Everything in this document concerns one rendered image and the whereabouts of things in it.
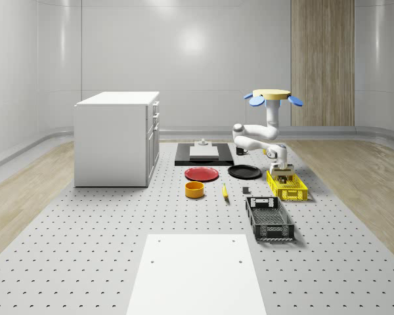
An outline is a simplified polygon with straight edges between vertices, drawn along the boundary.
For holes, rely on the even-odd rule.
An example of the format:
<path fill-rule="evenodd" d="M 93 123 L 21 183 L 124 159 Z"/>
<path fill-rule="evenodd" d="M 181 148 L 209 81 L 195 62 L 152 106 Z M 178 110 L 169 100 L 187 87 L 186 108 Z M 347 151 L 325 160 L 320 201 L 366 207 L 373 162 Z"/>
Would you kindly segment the yellow basket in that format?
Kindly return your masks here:
<path fill-rule="evenodd" d="M 272 178 L 270 172 L 267 171 L 267 182 L 273 195 L 281 200 L 307 200 L 308 188 L 296 174 L 293 176 L 293 180 L 287 180 L 286 184 L 282 184 Z"/>

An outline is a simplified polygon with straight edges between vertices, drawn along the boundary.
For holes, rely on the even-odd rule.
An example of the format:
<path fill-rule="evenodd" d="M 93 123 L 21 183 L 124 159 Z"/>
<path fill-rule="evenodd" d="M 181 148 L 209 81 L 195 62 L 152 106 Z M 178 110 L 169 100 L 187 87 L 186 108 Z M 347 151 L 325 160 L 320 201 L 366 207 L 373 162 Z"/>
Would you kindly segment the black stove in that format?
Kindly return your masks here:
<path fill-rule="evenodd" d="M 213 155 L 193 158 L 190 156 L 190 148 L 194 146 L 217 149 L 217 157 Z M 208 142 L 207 145 L 200 145 L 198 142 L 178 143 L 177 153 L 175 156 L 175 166 L 232 166 L 234 161 L 227 143 Z"/>

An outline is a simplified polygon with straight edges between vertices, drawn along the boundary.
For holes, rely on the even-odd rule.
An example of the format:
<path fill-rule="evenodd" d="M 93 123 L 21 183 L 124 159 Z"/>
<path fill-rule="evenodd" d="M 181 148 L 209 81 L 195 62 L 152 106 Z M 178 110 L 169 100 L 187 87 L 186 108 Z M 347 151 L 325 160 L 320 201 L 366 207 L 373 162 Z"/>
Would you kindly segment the white board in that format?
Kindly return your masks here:
<path fill-rule="evenodd" d="M 266 315 L 243 234 L 150 234 L 127 315 Z"/>

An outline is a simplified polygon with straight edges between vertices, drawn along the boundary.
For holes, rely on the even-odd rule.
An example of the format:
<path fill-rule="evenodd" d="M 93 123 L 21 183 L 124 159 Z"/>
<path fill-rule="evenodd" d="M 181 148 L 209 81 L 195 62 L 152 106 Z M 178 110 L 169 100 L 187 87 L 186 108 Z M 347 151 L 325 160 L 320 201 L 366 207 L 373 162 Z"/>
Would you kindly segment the white cabinet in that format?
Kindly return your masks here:
<path fill-rule="evenodd" d="M 74 107 L 74 184 L 147 187 L 159 156 L 159 92 L 102 92 Z"/>

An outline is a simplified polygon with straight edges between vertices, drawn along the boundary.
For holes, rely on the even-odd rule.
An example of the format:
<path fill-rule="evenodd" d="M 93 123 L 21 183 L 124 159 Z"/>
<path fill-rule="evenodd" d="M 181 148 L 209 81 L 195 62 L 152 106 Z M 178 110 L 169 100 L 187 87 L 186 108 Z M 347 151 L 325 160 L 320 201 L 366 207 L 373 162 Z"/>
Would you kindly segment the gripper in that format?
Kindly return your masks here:
<path fill-rule="evenodd" d="M 272 165 L 270 167 L 270 174 L 273 180 L 281 184 L 286 184 L 288 181 L 293 181 L 295 170 L 293 165 L 288 165 L 285 169 L 280 169 L 279 166 Z"/>

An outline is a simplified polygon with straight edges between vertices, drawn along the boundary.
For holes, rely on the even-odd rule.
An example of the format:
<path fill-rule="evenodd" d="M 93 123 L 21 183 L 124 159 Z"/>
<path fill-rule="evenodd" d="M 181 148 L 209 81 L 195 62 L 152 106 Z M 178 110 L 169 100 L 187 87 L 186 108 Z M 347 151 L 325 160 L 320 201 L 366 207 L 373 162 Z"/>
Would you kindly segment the drone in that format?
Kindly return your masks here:
<path fill-rule="evenodd" d="M 268 100 L 288 100 L 296 106 L 302 106 L 303 102 L 291 95 L 290 91 L 282 89 L 257 89 L 252 93 L 244 96 L 244 99 L 249 99 L 251 106 L 260 106 Z"/>

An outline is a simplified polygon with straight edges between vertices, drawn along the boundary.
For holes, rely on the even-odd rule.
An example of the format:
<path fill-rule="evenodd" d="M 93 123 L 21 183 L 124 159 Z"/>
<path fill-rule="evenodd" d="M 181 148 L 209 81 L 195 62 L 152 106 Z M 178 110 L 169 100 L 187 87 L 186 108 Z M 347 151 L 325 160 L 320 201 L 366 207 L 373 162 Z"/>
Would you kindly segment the dark grey basket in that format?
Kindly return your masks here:
<path fill-rule="evenodd" d="M 247 197 L 246 211 L 257 240 L 294 239 L 294 222 L 278 197 Z"/>

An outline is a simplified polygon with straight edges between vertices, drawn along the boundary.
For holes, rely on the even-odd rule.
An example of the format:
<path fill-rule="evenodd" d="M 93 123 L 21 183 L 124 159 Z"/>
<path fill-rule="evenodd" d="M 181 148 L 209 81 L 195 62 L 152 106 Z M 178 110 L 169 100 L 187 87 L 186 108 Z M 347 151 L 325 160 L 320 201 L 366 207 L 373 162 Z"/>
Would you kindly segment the yellow bowl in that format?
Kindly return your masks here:
<path fill-rule="evenodd" d="M 198 181 L 190 181 L 185 184 L 185 196 L 192 199 L 201 198 L 204 195 L 204 184 Z"/>

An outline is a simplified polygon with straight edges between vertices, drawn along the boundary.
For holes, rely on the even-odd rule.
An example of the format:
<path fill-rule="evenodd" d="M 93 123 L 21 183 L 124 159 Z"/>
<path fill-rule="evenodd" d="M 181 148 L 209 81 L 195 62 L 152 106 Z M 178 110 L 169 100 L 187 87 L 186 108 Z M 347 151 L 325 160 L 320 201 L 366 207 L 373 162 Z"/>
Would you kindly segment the red plate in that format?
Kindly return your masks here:
<path fill-rule="evenodd" d="M 216 180 L 219 173 L 211 167 L 191 167 L 185 171 L 185 177 L 192 181 L 209 182 Z"/>

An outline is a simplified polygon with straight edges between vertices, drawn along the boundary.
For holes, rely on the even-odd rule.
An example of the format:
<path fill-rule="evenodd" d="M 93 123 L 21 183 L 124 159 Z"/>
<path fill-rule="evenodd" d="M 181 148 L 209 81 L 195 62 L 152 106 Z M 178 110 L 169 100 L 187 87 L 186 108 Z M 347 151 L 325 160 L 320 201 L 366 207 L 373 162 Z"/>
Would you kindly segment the black plate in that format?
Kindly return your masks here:
<path fill-rule="evenodd" d="M 234 178 L 244 180 L 258 179 L 262 176 L 261 170 L 251 165 L 233 165 L 228 168 L 228 173 Z"/>

